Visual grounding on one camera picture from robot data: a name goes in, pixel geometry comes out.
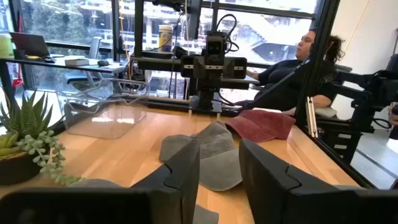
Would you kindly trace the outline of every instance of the potted plant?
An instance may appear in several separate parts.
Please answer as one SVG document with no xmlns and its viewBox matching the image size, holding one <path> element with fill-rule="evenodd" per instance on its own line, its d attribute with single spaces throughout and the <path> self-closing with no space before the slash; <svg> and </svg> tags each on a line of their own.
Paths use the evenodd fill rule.
<svg viewBox="0 0 398 224">
<path fill-rule="evenodd" d="M 9 114 L 6 114 L 3 105 L 0 105 L 0 121 L 7 129 L 7 134 L 0 136 L 7 142 L 3 145 L 0 142 L 3 154 L 2 156 L 0 151 L 0 185 L 23 182 L 35 177 L 39 172 L 48 174 L 56 183 L 62 185 L 69 185 L 81 179 L 63 173 L 62 161 L 65 158 L 61 151 L 65 147 L 57 142 L 52 128 L 48 128 L 52 106 L 46 113 L 48 98 L 43 94 L 34 104 L 35 94 L 36 91 L 29 99 L 23 95 L 21 108 L 15 100 L 12 103 L 7 101 Z"/>
</svg>

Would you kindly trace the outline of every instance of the desk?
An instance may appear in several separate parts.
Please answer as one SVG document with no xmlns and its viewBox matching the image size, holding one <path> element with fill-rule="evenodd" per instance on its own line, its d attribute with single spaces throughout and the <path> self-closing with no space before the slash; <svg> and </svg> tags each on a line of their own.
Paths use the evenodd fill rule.
<svg viewBox="0 0 398 224">
<path fill-rule="evenodd" d="M 107 140 L 62 133 L 60 141 L 64 151 L 65 171 L 86 178 L 112 180 L 128 187 L 156 170 L 162 140 L 169 135 L 197 133 L 207 127 L 215 117 L 191 115 L 164 110 L 147 110 L 143 119 L 119 139 Z M 239 139 L 235 138 L 238 148 Z M 357 185 L 298 127 L 293 126 L 286 141 L 272 140 L 260 143 L 271 153 L 330 184 Z M 22 187 L 54 186 L 48 178 L 39 175 L 34 179 L 0 187 L 0 195 Z M 197 204 L 216 211 L 220 224 L 254 223 L 243 186 L 212 192 L 199 185 Z"/>
<path fill-rule="evenodd" d="M 86 72 L 102 72 L 102 73 L 119 73 L 124 71 L 124 66 L 107 68 L 107 67 L 99 67 L 97 65 L 97 60 L 89 59 L 90 65 L 84 66 L 71 66 L 65 65 L 65 59 L 70 59 L 70 57 L 61 57 L 55 58 L 55 63 L 45 63 L 43 60 L 27 60 L 27 59 L 6 59 L 0 58 L 0 78 L 3 83 L 4 93 L 7 95 L 9 99 L 14 97 L 14 90 L 12 89 L 11 83 L 12 80 L 9 75 L 8 67 L 6 62 L 11 63 L 19 63 L 22 65 L 38 65 L 44 67 L 52 67 L 52 68 L 67 68 L 74 70 L 81 70 Z"/>
</svg>

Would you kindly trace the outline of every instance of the gray cap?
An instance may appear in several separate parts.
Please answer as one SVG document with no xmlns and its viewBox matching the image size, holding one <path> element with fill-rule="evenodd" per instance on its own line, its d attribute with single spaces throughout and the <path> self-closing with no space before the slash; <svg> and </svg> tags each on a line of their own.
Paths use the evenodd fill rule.
<svg viewBox="0 0 398 224">
<path fill-rule="evenodd" d="M 162 142 L 159 159 L 170 159 L 193 139 L 200 146 L 199 183 L 214 191 L 224 191 L 242 182 L 238 150 L 224 123 L 215 121 L 193 136 L 168 136 Z"/>
<path fill-rule="evenodd" d="M 87 179 L 81 180 L 69 187 L 100 187 L 100 188 L 123 188 L 110 180 L 103 179 Z M 218 213 L 207 210 L 200 205 L 195 205 L 195 212 L 193 214 L 193 224 L 217 224 Z"/>
</svg>

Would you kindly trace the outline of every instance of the yellow object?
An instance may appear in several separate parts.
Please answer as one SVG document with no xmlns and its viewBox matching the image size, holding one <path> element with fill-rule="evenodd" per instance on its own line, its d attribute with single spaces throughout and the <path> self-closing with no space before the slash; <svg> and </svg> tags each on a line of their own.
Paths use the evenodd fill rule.
<svg viewBox="0 0 398 224">
<path fill-rule="evenodd" d="M 0 58 L 14 58 L 11 36 L 9 34 L 0 34 Z"/>
</svg>

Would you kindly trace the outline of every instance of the clear plastic tray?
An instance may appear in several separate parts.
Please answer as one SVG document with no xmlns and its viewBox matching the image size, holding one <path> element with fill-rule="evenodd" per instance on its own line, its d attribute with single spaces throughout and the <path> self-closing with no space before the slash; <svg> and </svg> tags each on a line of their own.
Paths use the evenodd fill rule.
<svg viewBox="0 0 398 224">
<path fill-rule="evenodd" d="M 91 86 L 57 92 L 68 133 L 116 139 L 146 117 L 148 83 L 101 77 Z"/>
</svg>

